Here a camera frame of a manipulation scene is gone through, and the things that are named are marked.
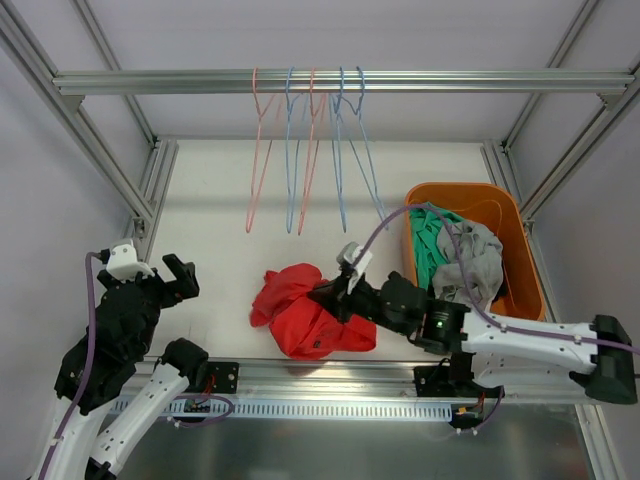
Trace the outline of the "red tank top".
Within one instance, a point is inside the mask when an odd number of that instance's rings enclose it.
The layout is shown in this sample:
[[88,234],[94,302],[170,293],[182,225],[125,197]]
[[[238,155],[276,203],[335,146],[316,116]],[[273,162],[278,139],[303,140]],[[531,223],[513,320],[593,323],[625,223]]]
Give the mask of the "red tank top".
[[266,271],[263,286],[252,302],[249,324],[268,329],[280,351],[294,360],[374,350],[377,328],[373,323],[354,315],[342,324],[308,297],[314,287],[325,282],[321,271],[309,263]]

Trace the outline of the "blue hanger with grey top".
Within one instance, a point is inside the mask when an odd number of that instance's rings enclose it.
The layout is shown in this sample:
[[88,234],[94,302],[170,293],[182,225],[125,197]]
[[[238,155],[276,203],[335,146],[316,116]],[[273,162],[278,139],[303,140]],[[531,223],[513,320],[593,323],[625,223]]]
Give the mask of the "blue hanger with grey top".
[[284,142],[284,165],[285,165],[285,180],[286,180],[286,214],[285,214],[285,229],[288,234],[293,230],[293,216],[294,208],[297,196],[297,177],[298,177],[298,156],[292,153],[291,141],[292,141],[292,125],[293,125],[293,113],[295,109],[295,103],[300,97],[299,94],[294,95],[291,92],[291,86],[293,82],[293,74],[295,72],[294,67],[290,67],[287,70],[284,99],[286,106],[286,126],[285,126],[285,142]]

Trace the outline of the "green tank top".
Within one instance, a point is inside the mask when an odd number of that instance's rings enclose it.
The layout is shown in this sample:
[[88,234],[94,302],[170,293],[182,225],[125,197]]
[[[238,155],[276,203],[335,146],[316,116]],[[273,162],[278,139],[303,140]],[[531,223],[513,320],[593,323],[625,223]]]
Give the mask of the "green tank top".
[[437,269],[449,263],[438,247],[438,236],[443,229],[443,222],[434,210],[451,224],[463,221],[457,213],[430,203],[428,206],[429,209],[420,208],[409,212],[416,276],[422,288],[428,288]]

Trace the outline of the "grey tank top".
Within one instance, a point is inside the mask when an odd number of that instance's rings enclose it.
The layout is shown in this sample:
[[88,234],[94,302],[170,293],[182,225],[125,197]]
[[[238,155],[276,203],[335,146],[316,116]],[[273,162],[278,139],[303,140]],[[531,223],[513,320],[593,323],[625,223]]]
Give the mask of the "grey tank top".
[[485,225],[463,220],[449,223],[453,236],[443,227],[438,247],[449,261],[432,278],[434,295],[439,300],[473,305],[487,310],[504,282],[503,245]]

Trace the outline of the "blue hanger with white top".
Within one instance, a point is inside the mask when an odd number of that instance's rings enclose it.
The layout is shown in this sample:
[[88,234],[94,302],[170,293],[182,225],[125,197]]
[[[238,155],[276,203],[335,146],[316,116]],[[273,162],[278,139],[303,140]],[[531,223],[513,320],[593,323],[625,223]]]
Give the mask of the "blue hanger with white top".
[[340,215],[341,228],[344,233],[347,232],[347,214],[346,204],[344,200],[344,177],[342,167],[342,135],[341,135],[341,103],[344,94],[344,69],[339,67],[339,88],[337,94],[331,94],[330,100],[330,124],[332,128],[332,162],[334,167],[334,179],[336,185],[336,193],[338,200],[338,208]]

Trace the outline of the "blue hanger with black top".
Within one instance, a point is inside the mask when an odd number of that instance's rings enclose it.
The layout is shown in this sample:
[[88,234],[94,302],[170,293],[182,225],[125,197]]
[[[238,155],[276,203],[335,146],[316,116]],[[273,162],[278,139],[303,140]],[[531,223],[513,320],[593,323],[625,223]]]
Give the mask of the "blue hanger with black top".
[[[357,103],[353,104],[350,100],[346,98],[346,71],[344,70],[344,94],[341,103],[341,135],[342,135],[342,143],[346,141],[349,148],[351,149],[351,153],[355,159],[356,165],[359,169],[361,177],[364,181],[364,185],[366,190],[370,196],[370,199],[373,203],[374,209],[378,215],[378,217],[383,220],[386,216],[386,207],[379,193],[379,184],[375,169],[375,164],[372,157],[371,147],[369,138],[367,135],[367,131],[363,121],[363,104],[366,93],[366,76],[364,70],[360,67],[356,67],[358,84],[359,84],[359,93],[357,98]],[[342,107],[347,106],[351,111],[351,114],[357,120],[357,125],[359,128],[359,132],[362,139],[362,144],[364,148],[364,157],[361,157],[359,150],[355,145],[355,141],[349,133],[348,127],[346,125],[346,121],[342,115]]]

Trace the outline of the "pink hanger with green top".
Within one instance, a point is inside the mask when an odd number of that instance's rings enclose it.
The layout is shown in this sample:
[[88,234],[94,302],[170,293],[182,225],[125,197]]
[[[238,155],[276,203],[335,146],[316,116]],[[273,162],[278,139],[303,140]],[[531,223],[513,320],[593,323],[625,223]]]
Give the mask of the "pink hanger with green top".
[[324,120],[326,111],[327,95],[316,93],[316,76],[317,69],[312,68],[309,78],[309,114],[310,114],[310,127],[309,137],[307,142],[305,175],[303,180],[303,193],[300,207],[299,221],[297,234],[303,233],[306,214],[310,204],[312,184],[315,176],[315,170],[317,165],[317,156],[319,151],[320,140],[316,137],[316,130]]

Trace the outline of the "black tank top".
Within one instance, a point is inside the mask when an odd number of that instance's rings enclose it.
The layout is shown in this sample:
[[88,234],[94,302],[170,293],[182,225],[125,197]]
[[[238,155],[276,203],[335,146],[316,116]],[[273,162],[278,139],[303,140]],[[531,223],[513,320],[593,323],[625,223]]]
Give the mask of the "black tank top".
[[507,295],[507,293],[508,293],[508,286],[507,286],[507,283],[506,283],[506,282],[503,282],[503,283],[501,284],[501,286],[499,287],[499,289],[498,289],[498,291],[497,291],[496,295],[494,296],[493,301],[494,301],[494,302],[498,301],[498,300],[499,300],[499,299],[501,299],[502,297],[506,296],[506,295]]

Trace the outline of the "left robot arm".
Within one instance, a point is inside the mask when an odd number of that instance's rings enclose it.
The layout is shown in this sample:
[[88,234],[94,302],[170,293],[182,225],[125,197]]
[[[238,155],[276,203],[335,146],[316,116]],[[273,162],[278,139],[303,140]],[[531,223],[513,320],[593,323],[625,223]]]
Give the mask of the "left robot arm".
[[171,281],[137,258],[124,262],[125,276],[119,278],[115,260],[115,249],[85,256],[88,325],[62,359],[54,421],[36,479],[117,478],[164,408],[207,382],[208,353],[187,339],[173,340],[143,390],[106,431],[100,429],[148,353],[162,310],[200,293],[194,263],[174,254],[162,258]]

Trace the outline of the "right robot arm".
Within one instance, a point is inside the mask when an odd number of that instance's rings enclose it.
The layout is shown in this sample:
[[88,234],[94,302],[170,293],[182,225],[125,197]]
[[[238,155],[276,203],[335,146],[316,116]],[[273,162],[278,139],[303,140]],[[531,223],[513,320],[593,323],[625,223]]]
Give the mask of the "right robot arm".
[[598,315],[588,323],[551,324],[490,314],[437,300],[398,272],[376,289],[347,275],[314,287],[309,299],[341,323],[358,316],[395,332],[434,355],[453,359],[491,354],[556,366],[590,399],[618,405],[638,401],[636,349],[619,320]]

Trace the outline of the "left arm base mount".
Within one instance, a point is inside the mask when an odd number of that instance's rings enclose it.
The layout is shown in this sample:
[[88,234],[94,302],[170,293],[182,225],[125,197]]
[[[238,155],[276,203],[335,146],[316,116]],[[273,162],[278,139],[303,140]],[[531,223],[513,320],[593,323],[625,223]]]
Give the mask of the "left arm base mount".
[[195,391],[203,394],[234,394],[238,387],[239,367],[238,362],[209,361]]

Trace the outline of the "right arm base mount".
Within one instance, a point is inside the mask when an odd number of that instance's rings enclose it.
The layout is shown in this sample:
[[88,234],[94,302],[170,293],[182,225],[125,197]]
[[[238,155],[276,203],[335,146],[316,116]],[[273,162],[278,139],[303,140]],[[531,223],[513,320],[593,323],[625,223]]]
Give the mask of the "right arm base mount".
[[417,366],[413,369],[416,395],[421,398],[451,397],[454,389],[449,382],[449,366]]

